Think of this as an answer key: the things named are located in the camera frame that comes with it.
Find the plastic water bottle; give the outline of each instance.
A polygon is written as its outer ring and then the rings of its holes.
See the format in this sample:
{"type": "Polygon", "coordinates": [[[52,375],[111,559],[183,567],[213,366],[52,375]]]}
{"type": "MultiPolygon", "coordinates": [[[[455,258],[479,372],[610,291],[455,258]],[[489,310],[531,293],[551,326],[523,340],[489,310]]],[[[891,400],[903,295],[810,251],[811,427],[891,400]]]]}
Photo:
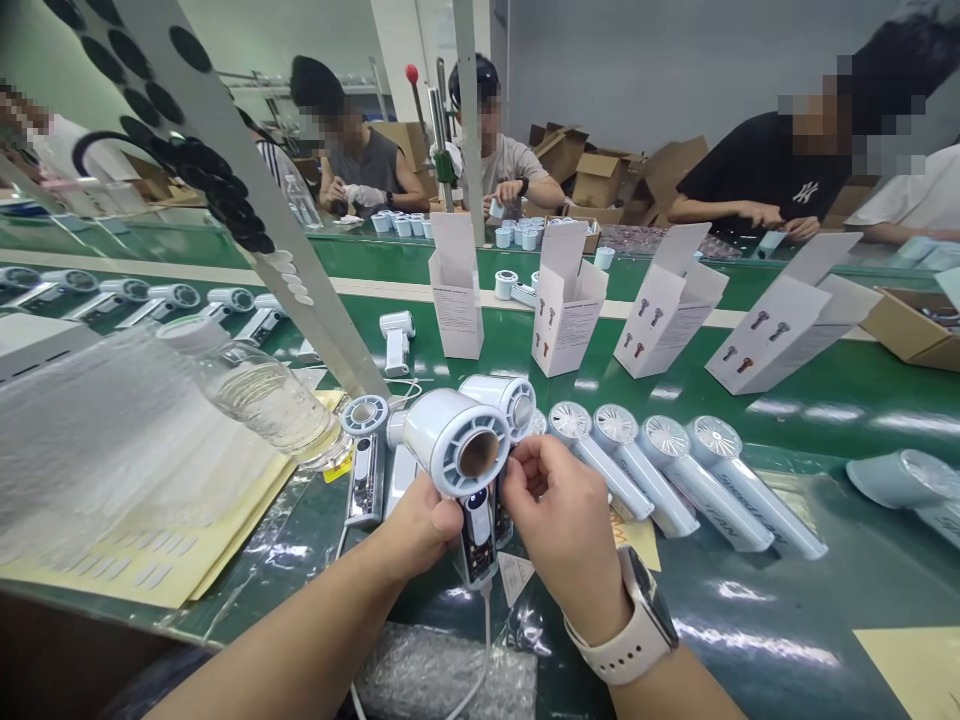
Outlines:
{"type": "Polygon", "coordinates": [[[236,342],[213,318],[164,325],[157,338],[190,361],[200,391],[302,468],[327,470],[346,459],[350,437],[288,367],[236,342]]]}
{"type": "Polygon", "coordinates": [[[294,215],[300,220],[300,224],[311,230],[323,227],[320,220],[320,213],[317,212],[317,206],[310,197],[310,193],[296,175],[287,175],[287,201],[292,208],[295,208],[294,215]]]}

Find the bottle cap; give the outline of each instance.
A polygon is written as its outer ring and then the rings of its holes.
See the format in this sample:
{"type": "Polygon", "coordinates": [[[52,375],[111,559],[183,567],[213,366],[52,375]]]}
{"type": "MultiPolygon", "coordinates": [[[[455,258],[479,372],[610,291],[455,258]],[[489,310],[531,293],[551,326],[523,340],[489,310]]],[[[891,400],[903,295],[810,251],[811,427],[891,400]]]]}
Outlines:
{"type": "Polygon", "coordinates": [[[230,340],[230,333],[211,317],[190,315],[157,330],[157,339],[181,355],[203,355],[230,340]]]}

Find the smartwatch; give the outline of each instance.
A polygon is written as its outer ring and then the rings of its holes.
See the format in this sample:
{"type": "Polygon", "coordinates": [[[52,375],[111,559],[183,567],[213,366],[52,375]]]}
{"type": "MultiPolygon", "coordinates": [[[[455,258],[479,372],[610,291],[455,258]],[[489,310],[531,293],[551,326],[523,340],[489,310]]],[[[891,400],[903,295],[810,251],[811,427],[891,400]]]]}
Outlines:
{"type": "Polygon", "coordinates": [[[663,594],[636,551],[622,545],[617,554],[633,617],[619,635],[590,647],[564,617],[567,634],[590,669],[608,685],[627,685],[646,673],[661,657],[680,646],[663,594]]]}

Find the white watch strap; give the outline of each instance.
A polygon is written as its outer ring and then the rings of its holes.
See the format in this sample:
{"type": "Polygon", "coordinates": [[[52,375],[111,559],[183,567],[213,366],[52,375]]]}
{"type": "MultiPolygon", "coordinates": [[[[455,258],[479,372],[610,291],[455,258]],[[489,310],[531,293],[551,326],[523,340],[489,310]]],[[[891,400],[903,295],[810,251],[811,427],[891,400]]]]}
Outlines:
{"type": "Polygon", "coordinates": [[[639,603],[634,605],[633,617],[627,627],[613,640],[599,647],[587,645],[566,617],[563,618],[563,624],[587,665],[608,685],[633,682],[670,652],[670,645],[660,634],[647,609],[639,603]]]}

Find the black t-shirt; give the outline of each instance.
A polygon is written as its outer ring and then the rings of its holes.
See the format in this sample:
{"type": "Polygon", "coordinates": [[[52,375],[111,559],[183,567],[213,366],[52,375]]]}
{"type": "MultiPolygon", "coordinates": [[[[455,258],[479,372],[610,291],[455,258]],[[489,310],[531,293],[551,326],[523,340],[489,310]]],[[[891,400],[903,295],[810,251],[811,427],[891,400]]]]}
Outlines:
{"type": "MultiPolygon", "coordinates": [[[[778,205],[784,220],[816,215],[822,221],[850,177],[850,157],[795,154],[790,126],[790,118],[776,112],[740,123],[680,181],[677,191],[702,202],[778,205]]],[[[737,216],[714,220],[711,230],[765,232],[737,216]]]]}

